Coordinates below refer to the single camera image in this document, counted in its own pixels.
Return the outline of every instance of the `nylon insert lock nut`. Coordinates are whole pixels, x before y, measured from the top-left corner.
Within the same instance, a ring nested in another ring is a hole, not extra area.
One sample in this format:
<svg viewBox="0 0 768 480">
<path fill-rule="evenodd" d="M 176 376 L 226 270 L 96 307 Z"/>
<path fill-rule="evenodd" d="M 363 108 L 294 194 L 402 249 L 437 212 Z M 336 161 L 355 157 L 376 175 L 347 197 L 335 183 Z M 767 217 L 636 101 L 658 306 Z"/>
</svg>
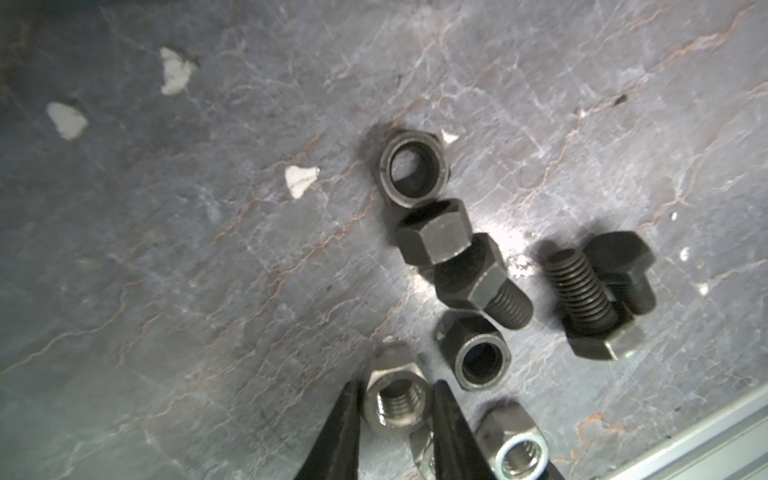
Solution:
<svg viewBox="0 0 768 480">
<path fill-rule="evenodd" d="M 472 224 L 461 200 L 440 200 L 403 218 L 395 241 L 408 265 L 434 266 L 472 244 Z"/>
<path fill-rule="evenodd" d="M 547 441 L 518 403 L 490 411 L 475 437 L 499 480 L 535 480 L 549 463 Z"/>
<path fill-rule="evenodd" d="M 362 416 L 383 437 L 407 436 L 432 413 L 432 384 L 407 345 L 380 349 L 362 375 Z"/>
<path fill-rule="evenodd" d="M 469 392 L 498 385 L 511 363 L 504 337 L 480 315 L 456 320 L 440 340 L 440 351 Z"/>
<path fill-rule="evenodd" d="M 392 162 L 397 154 L 410 150 L 418 155 L 421 162 L 420 177 L 423 182 L 415 189 L 398 188 L 399 182 L 392 179 Z M 424 131 L 408 130 L 396 135 L 384 147 L 379 159 L 379 184 L 384 194 L 394 204 L 404 208 L 416 208 L 440 198 L 448 184 L 450 169 L 442 154 L 438 138 Z"/>
</svg>

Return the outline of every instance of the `bolt thread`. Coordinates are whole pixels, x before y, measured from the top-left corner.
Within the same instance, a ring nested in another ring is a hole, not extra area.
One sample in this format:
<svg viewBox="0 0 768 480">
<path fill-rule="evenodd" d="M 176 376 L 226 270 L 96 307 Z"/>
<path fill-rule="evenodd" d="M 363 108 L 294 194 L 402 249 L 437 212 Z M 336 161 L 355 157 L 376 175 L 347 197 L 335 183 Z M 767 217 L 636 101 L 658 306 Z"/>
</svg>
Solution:
<svg viewBox="0 0 768 480">
<path fill-rule="evenodd" d="M 648 278 L 643 278 L 636 283 L 628 285 L 611 285 L 617 300 L 620 300 L 627 308 L 636 315 L 650 313 L 656 308 L 656 295 L 654 289 L 650 287 Z"/>
<path fill-rule="evenodd" d="M 583 335 L 605 333 L 614 328 L 618 314 L 581 251 L 557 252 L 549 257 L 544 270 L 568 314 L 568 328 Z"/>
<path fill-rule="evenodd" d="M 511 330 L 523 328 L 533 317 L 531 299 L 510 279 L 502 284 L 484 310 L 499 325 Z"/>
</svg>

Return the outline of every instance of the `nut hole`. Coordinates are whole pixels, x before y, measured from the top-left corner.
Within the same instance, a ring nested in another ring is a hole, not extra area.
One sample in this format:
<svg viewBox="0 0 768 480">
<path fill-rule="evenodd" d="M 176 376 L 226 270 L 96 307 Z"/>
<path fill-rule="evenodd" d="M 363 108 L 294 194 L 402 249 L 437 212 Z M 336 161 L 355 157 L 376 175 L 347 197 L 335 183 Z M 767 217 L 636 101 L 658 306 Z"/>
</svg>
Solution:
<svg viewBox="0 0 768 480">
<path fill-rule="evenodd" d="M 475 385 L 492 382 L 504 365 L 502 351 L 491 343 L 478 343 L 473 346 L 462 360 L 464 377 Z"/>
<path fill-rule="evenodd" d="M 420 198 L 435 187 L 439 170 L 440 163 L 431 150 L 411 143 L 400 147 L 392 156 L 389 176 L 400 194 Z"/>
<path fill-rule="evenodd" d="M 376 414 L 384 426 L 404 426 L 419 421 L 426 393 L 408 379 L 390 383 L 376 395 Z"/>
<path fill-rule="evenodd" d="M 530 475 L 541 460 L 541 447 L 537 443 L 525 440 L 513 445 L 504 455 L 502 471 L 507 480 L 515 480 Z"/>
</svg>

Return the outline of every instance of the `gray marble surface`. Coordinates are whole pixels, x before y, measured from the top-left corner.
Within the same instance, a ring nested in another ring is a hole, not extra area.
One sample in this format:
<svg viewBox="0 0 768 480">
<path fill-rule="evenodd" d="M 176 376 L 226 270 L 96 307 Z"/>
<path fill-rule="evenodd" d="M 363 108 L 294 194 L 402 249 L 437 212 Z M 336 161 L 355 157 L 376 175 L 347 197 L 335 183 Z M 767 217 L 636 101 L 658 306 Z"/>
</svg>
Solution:
<svg viewBox="0 0 768 480">
<path fill-rule="evenodd" d="M 199 65 L 176 96 L 164 46 Z M 389 338 L 455 386 L 371 170 L 392 126 L 458 135 L 446 194 L 536 307 L 503 385 L 456 390 L 472 425 L 517 399 L 588 479 L 768 377 L 768 2 L 112 5 L 41 20 L 8 78 L 0 478 L 292 478 Z M 299 199 L 289 165 L 319 168 Z M 658 252 L 659 307 L 588 362 L 525 261 L 617 228 Z M 363 426 L 360 455 L 417 478 L 404 440 Z"/>
</svg>

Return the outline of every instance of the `black hex bolt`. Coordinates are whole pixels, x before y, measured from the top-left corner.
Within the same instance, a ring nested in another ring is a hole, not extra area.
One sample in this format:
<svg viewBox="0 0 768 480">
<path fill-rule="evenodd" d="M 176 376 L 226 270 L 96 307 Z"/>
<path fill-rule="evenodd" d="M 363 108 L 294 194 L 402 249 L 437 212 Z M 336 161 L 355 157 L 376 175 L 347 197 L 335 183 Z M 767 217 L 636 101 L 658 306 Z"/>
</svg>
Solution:
<svg viewBox="0 0 768 480">
<path fill-rule="evenodd" d="M 618 312 L 584 253 L 560 250 L 547 258 L 543 267 L 568 315 L 567 329 L 589 336 L 610 332 L 616 326 Z"/>
<path fill-rule="evenodd" d="M 656 258 L 639 235 L 632 231 L 603 233 L 587 244 L 584 254 L 600 280 L 632 313 L 643 315 L 656 308 L 656 295 L 645 276 Z"/>
<path fill-rule="evenodd" d="M 521 329 L 533 317 L 533 303 L 508 277 L 504 257 L 487 233 L 435 267 L 435 292 L 451 308 L 483 310 L 508 329 Z"/>
</svg>

